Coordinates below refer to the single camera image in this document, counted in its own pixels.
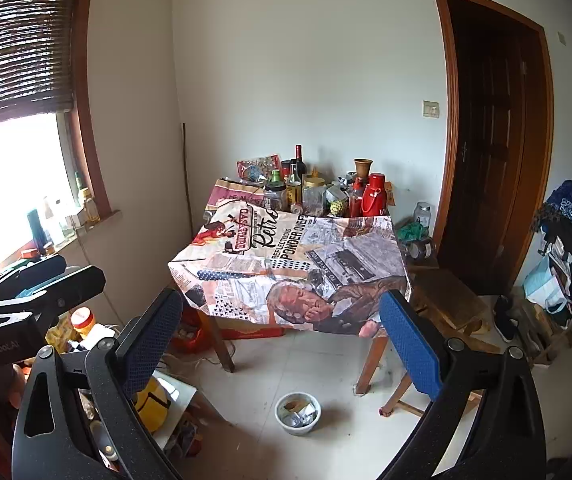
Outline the dark wooden door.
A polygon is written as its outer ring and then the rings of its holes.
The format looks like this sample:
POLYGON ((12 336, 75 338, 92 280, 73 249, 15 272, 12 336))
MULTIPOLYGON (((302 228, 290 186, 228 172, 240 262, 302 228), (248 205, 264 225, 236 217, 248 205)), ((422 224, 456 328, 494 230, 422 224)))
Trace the dark wooden door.
POLYGON ((554 136, 542 26, 492 0, 435 0, 444 44, 446 153, 438 263, 478 295, 514 285, 532 242, 554 136))

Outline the green cloth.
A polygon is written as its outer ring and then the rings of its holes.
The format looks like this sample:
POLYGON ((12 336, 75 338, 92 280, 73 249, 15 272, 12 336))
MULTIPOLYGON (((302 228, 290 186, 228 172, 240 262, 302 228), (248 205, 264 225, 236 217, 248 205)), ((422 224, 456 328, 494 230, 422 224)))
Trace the green cloth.
POLYGON ((429 236, 429 230, 419 221, 408 221, 397 229, 397 239, 402 244, 417 242, 429 236))

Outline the red thermos jug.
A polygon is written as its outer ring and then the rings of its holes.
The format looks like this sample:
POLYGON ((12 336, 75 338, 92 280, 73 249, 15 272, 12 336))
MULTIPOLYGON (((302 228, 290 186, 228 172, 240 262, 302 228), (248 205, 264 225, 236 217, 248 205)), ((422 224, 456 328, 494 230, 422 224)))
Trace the red thermos jug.
POLYGON ((372 172, 362 197, 362 212, 364 217, 383 216, 388 213, 388 192, 386 177, 380 172, 372 172))

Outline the clear glass jar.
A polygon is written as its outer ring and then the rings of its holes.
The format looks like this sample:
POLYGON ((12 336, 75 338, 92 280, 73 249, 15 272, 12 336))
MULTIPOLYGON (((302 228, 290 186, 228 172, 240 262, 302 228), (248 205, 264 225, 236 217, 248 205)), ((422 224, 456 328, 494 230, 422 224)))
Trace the clear glass jar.
POLYGON ((427 202, 418 202, 414 209, 414 221, 426 230, 430 229, 431 223, 431 206, 427 202))

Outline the black shoe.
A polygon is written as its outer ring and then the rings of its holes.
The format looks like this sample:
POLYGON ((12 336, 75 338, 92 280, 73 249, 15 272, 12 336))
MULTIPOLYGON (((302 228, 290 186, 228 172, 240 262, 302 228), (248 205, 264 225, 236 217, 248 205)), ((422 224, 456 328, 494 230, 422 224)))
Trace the black shoe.
POLYGON ((519 333, 519 322, 508 313, 511 307, 511 299, 500 295, 496 298, 492 308, 495 330, 507 344, 513 341, 519 333))

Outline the yellow label bottle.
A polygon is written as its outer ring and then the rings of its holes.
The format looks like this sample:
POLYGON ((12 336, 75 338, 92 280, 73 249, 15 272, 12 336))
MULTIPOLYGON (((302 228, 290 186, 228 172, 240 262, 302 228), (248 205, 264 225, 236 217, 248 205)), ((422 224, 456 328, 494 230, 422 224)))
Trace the yellow label bottle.
POLYGON ((286 181, 288 209, 302 204, 302 182, 298 174, 297 163, 290 162, 288 179, 286 181))

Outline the yellow black object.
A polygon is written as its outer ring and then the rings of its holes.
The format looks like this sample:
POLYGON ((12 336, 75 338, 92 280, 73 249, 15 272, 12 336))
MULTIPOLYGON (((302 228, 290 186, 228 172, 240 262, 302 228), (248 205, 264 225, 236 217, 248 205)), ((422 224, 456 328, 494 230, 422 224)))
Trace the yellow black object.
POLYGON ((134 406, 144 427, 154 434, 162 427, 169 415, 172 402, 156 377, 152 377, 146 386, 135 393, 134 406))

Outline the red box under table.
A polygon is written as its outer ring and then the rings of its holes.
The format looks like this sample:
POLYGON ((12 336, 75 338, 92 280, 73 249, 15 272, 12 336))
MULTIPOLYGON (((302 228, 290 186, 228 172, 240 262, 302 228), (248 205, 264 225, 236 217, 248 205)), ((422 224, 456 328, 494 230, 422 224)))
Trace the red box under table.
POLYGON ((253 324, 239 320, 220 320, 222 337, 226 340, 267 339, 284 336, 284 328, 253 324))

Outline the black lid glass jar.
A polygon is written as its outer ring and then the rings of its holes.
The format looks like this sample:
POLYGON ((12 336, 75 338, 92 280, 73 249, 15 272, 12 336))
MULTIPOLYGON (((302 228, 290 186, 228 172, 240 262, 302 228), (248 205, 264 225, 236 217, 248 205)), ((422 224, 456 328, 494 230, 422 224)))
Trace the black lid glass jar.
POLYGON ((287 206, 288 200, 284 182, 269 182, 263 193, 263 207, 267 210, 285 211, 287 206))

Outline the dark wine bottle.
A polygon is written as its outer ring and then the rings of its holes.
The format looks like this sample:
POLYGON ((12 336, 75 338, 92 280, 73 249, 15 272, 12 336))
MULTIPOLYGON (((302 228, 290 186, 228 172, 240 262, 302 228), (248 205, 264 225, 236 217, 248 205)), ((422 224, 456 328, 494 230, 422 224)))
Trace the dark wine bottle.
POLYGON ((300 181, 303 181, 307 174, 307 165, 303 162, 301 144, 295 146, 295 157, 292 161, 295 163, 295 174, 300 181))

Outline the pink tan paper bag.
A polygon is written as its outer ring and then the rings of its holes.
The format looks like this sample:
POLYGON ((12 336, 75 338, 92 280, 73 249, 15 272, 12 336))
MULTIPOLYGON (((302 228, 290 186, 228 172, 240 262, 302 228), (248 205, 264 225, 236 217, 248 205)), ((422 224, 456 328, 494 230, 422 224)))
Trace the pink tan paper bag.
POLYGON ((231 200, 243 200, 254 205, 261 205, 264 190, 261 186, 238 182, 231 179, 217 179, 205 205, 203 218, 210 220, 216 209, 231 200))

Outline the bamboo window blind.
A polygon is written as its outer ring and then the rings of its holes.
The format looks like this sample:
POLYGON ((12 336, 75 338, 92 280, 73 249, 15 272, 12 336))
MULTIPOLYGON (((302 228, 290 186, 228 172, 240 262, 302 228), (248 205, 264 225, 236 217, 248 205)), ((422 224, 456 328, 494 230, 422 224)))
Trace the bamboo window blind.
POLYGON ((0 122, 70 110, 76 0, 0 0, 0 122))

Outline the wall light switch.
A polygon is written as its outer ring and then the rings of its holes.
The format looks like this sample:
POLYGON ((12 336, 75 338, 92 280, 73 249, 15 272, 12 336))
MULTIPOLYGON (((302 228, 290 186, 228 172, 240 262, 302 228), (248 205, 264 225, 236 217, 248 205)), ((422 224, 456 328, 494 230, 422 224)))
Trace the wall light switch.
POLYGON ((423 101, 423 117, 438 119, 440 117, 440 103, 423 101))

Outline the wooden stool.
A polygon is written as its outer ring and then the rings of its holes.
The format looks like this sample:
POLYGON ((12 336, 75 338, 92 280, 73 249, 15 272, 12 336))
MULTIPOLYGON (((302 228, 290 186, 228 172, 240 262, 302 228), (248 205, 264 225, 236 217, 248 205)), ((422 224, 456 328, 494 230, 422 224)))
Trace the wooden stool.
POLYGON ((452 272, 438 266, 411 264, 409 276, 413 284, 411 306, 444 337, 459 336, 472 350, 500 352, 495 344, 474 336, 490 330, 482 316, 485 304, 452 272))

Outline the light blue bag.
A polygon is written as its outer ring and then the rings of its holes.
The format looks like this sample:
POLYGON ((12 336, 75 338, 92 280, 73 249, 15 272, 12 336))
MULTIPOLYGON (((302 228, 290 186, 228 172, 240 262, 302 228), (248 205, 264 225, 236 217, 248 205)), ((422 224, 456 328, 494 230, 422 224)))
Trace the light blue bag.
POLYGON ((554 314, 571 303, 570 285, 568 266, 547 254, 525 278, 523 289, 526 300, 554 314))

